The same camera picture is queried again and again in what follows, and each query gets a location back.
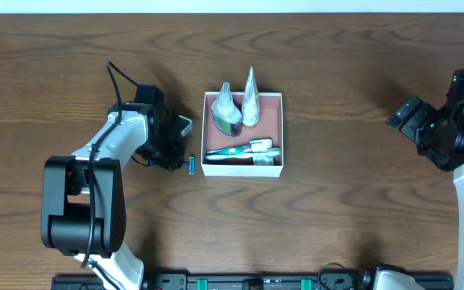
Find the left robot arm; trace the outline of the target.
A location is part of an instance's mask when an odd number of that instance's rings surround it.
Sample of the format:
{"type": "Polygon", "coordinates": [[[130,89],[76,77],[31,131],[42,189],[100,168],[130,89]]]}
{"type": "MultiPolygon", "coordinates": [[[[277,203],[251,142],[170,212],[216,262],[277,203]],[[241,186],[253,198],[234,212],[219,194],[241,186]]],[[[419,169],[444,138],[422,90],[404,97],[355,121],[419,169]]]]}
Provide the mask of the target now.
{"type": "Polygon", "coordinates": [[[140,155],[168,171],[184,163],[190,119],[168,110],[163,92],[137,85],[132,102],[118,101],[106,124],[82,148],[52,156],[43,168],[41,238],[81,261],[92,276],[52,279],[54,289],[149,289],[144,262],[125,243],[122,170],[140,155]]]}

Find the blue disposable razor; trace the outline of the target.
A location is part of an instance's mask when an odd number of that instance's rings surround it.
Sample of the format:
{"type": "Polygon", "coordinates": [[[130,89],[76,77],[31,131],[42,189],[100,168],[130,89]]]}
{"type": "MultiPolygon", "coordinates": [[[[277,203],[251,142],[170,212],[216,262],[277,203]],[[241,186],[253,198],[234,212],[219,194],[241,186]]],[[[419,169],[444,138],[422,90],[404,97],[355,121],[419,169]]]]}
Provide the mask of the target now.
{"type": "Polygon", "coordinates": [[[194,155],[189,156],[188,161],[182,163],[183,168],[188,169],[188,174],[193,175],[196,171],[196,159],[194,155]]]}

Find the green white toothbrush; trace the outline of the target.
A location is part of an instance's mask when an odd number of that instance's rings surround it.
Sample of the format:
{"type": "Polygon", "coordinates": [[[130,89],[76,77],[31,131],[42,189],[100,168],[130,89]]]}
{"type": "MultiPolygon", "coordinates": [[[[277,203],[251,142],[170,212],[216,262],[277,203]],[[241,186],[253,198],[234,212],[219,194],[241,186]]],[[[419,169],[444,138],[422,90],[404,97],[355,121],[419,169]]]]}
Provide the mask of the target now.
{"type": "Polygon", "coordinates": [[[270,148],[267,151],[261,152],[246,152],[240,154],[211,154],[206,155],[205,158],[210,161],[218,161],[218,160],[228,160],[228,159],[253,159],[254,157],[268,157],[268,158],[275,158],[281,154],[281,150],[279,148],[270,148]]]}

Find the red teal toothpaste tube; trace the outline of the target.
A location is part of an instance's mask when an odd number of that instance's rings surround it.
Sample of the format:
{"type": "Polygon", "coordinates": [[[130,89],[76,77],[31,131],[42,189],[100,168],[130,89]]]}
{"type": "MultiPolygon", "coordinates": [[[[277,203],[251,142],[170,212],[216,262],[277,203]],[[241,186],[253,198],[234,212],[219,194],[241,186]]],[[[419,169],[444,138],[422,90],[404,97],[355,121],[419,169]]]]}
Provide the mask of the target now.
{"type": "Polygon", "coordinates": [[[246,145],[241,145],[237,147],[228,147],[223,149],[217,149],[208,151],[208,155],[238,155],[242,153],[257,153],[264,152],[273,147],[273,142],[271,139],[256,139],[251,140],[246,145]]]}

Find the white cream tube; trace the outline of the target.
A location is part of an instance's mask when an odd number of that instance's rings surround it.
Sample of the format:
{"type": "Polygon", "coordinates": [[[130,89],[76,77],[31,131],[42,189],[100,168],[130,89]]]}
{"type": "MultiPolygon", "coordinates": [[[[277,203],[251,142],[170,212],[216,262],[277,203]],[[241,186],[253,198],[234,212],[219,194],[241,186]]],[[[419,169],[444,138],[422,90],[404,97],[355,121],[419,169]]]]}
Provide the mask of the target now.
{"type": "Polygon", "coordinates": [[[242,124],[256,126],[260,119],[259,91],[253,67],[250,68],[242,100],[242,124]]]}

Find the clear spray bottle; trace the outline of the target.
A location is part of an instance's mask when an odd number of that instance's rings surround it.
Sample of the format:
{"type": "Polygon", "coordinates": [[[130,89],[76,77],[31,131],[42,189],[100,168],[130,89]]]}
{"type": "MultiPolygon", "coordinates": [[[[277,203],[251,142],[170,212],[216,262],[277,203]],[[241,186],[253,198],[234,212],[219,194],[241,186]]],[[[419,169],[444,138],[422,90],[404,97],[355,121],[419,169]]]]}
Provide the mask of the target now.
{"type": "Polygon", "coordinates": [[[222,88],[211,105],[213,124],[225,135],[239,136],[242,131],[242,114],[234,104],[230,91],[230,83],[224,82],[222,88]]]}

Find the green soap packet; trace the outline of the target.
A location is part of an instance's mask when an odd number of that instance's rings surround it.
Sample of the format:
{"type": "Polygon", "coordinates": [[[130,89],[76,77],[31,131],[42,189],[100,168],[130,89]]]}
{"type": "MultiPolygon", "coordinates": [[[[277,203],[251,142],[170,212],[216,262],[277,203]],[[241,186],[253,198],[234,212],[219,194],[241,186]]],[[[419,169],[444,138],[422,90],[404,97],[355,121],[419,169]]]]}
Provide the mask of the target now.
{"type": "Polygon", "coordinates": [[[253,165],[255,166],[274,166],[274,158],[266,155],[253,156],[253,165]]]}

